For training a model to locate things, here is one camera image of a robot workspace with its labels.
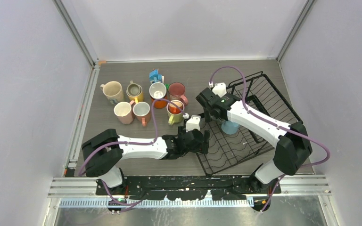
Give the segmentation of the small beige cup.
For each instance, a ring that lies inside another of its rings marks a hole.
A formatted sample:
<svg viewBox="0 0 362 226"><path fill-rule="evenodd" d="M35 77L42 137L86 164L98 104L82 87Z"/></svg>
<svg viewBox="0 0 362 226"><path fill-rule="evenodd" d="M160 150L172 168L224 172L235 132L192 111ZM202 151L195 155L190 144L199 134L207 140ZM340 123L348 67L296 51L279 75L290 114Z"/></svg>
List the small beige cup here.
<svg viewBox="0 0 362 226"><path fill-rule="evenodd" d="M136 97L142 92L141 85L130 81L130 84L126 88L126 93L130 97Z"/></svg>

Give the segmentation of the light pink mug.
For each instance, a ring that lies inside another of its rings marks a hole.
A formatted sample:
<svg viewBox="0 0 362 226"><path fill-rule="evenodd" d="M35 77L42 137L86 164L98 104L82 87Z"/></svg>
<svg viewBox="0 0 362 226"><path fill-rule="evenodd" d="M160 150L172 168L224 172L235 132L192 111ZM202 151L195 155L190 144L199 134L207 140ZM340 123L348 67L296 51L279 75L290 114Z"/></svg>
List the light pink mug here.
<svg viewBox="0 0 362 226"><path fill-rule="evenodd" d="M117 119L122 123L129 125L134 120L134 114L133 114L133 106L136 104L134 100L130 102L119 102L114 107L114 114L117 117Z"/></svg>

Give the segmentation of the orange mug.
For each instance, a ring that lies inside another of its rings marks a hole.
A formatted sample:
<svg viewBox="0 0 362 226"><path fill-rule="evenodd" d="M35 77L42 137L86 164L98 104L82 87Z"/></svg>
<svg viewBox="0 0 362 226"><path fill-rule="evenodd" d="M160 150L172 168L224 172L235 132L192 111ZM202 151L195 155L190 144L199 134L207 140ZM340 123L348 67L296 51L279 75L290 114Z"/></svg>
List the orange mug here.
<svg viewBox="0 0 362 226"><path fill-rule="evenodd" d="M167 106L167 98L153 98L151 97L152 106L156 109L163 109Z"/></svg>

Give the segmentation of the light blue faceted mug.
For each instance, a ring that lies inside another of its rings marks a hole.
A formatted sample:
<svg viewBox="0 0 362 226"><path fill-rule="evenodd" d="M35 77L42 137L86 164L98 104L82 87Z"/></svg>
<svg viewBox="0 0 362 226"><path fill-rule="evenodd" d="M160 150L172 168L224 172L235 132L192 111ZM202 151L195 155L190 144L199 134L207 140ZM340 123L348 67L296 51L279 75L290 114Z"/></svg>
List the light blue faceted mug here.
<svg viewBox="0 0 362 226"><path fill-rule="evenodd" d="M222 131L227 135L233 135L237 133L239 124L231 121L224 121L221 125Z"/></svg>

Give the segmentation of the black wire dish rack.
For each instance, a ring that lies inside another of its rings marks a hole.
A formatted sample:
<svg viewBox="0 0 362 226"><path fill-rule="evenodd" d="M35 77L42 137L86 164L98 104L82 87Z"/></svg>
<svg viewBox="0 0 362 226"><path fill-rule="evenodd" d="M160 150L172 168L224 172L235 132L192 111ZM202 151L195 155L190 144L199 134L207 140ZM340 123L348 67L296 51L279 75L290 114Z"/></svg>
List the black wire dish rack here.
<svg viewBox="0 0 362 226"><path fill-rule="evenodd" d="M245 79L230 82L227 92L244 100L251 111L276 124L302 121L265 73L260 71ZM233 112L232 122L236 125L230 126L226 126L224 120L206 122L208 115L202 114L201 129L210 131L209 149L207 154L197 157L208 176L267 153L277 143L272 135L276 127L248 114L242 104L237 104Z"/></svg>

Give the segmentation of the small orange cup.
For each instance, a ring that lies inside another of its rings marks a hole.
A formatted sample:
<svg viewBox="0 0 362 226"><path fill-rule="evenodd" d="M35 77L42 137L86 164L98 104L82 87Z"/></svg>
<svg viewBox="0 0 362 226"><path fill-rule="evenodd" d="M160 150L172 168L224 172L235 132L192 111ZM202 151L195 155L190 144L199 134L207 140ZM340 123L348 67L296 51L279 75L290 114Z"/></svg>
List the small orange cup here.
<svg viewBox="0 0 362 226"><path fill-rule="evenodd" d="M179 114L183 110L183 103L174 100L171 104L168 104L167 109L171 114Z"/></svg>

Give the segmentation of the salmon pink mug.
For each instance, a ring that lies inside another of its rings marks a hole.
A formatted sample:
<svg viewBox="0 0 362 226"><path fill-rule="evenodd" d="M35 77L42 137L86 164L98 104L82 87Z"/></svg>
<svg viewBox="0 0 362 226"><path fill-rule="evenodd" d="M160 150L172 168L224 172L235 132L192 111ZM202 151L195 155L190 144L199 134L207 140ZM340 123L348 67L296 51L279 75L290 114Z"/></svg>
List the salmon pink mug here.
<svg viewBox="0 0 362 226"><path fill-rule="evenodd" d="M136 103L133 107L133 113L143 127L146 127L151 120L151 107L147 102Z"/></svg>

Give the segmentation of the lime green mug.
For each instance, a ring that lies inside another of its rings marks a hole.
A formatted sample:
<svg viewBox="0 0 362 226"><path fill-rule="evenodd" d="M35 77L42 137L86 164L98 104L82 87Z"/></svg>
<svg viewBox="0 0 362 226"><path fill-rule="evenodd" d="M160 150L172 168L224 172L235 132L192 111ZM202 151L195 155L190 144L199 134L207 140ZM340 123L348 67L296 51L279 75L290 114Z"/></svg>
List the lime green mug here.
<svg viewBox="0 0 362 226"><path fill-rule="evenodd" d="M168 113L168 117L169 117L169 119L168 119L168 124L169 125L173 125L175 123L180 123L183 120L182 112L179 113L179 114L171 114L167 109L167 113Z"/></svg>

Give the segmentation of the yellow mug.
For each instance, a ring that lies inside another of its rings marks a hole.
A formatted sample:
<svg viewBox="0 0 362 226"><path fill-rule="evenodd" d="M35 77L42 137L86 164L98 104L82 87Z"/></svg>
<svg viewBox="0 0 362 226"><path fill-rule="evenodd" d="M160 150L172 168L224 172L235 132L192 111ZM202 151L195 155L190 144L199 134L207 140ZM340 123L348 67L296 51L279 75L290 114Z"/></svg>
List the yellow mug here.
<svg viewBox="0 0 362 226"><path fill-rule="evenodd" d="M130 101L134 101L135 103L144 102L144 94L143 92L138 95L128 94L128 98Z"/></svg>

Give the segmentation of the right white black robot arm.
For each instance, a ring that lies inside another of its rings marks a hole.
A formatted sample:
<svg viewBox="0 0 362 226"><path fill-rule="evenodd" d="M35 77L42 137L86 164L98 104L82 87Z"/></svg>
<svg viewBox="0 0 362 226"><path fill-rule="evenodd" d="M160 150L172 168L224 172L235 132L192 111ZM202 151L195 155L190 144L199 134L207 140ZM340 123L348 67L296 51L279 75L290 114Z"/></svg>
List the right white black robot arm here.
<svg viewBox="0 0 362 226"><path fill-rule="evenodd" d="M203 107L205 118L230 121L245 127L275 148L272 160L252 174L250 187L263 193L269 183L282 175L294 175L313 152L305 126L296 122L278 121L246 104L244 99L226 92L223 96L205 88L196 100Z"/></svg>

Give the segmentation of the cream patterned mug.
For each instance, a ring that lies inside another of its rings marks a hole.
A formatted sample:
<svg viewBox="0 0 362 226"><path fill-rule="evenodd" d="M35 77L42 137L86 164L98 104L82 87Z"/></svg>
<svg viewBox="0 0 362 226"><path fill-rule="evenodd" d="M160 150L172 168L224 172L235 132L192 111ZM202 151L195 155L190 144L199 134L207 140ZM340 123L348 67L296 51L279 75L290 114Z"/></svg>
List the cream patterned mug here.
<svg viewBox="0 0 362 226"><path fill-rule="evenodd" d="M116 105L124 101L123 88L118 81L110 81L106 84L101 84L100 89L111 104Z"/></svg>

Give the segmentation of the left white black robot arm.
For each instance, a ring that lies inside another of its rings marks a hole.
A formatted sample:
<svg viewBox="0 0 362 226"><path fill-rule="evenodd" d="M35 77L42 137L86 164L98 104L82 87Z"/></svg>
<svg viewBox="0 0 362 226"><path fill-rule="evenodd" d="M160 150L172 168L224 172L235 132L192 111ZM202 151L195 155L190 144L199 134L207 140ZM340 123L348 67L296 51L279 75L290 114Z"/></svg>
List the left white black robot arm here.
<svg viewBox="0 0 362 226"><path fill-rule="evenodd" d="M116 164L120 160L151 158L175 160L191 153L208 153L210 131L186 131L178 127L177 135L163 135L157 139L120 136L115 129L107 129L82 144L84 163L80 175L98 177L115 195L125 191L123 172Z"/></svg>

